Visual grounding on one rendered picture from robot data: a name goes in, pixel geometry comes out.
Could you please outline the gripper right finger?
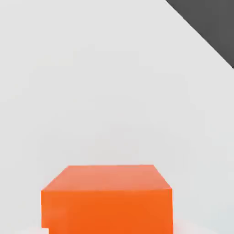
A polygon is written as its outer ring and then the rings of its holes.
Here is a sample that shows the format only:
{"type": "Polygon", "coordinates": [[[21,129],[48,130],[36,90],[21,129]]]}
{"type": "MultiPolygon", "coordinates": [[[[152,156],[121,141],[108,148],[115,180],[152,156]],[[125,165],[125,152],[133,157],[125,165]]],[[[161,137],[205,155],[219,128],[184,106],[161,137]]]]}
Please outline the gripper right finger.
{"type": "Polygon", "coordinates": [[[193,234],[194,227],[190,223],[174,223],[173,234],[193,234]]]}

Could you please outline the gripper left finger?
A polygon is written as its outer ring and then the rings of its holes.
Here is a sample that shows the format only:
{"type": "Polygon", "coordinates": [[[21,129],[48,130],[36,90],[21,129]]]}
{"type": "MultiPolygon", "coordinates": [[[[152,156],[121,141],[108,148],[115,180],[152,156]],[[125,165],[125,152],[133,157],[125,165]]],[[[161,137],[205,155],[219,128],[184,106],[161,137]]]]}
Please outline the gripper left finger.
{"type": "Polygon", "coordinates": [[[28,228],[27,234],[48,234],[47,228],[28,228]]]}

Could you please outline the small orange cube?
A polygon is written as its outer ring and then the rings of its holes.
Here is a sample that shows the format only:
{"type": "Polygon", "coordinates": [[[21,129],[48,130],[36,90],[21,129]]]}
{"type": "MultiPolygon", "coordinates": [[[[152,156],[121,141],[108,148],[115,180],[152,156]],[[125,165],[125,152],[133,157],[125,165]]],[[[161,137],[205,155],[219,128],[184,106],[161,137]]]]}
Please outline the small orange cube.
{"type": "Polygon", "coordinates": [[[48,234],[173,234],[173,192],[153,165],[71,165],[41,191],[48,234]]]}

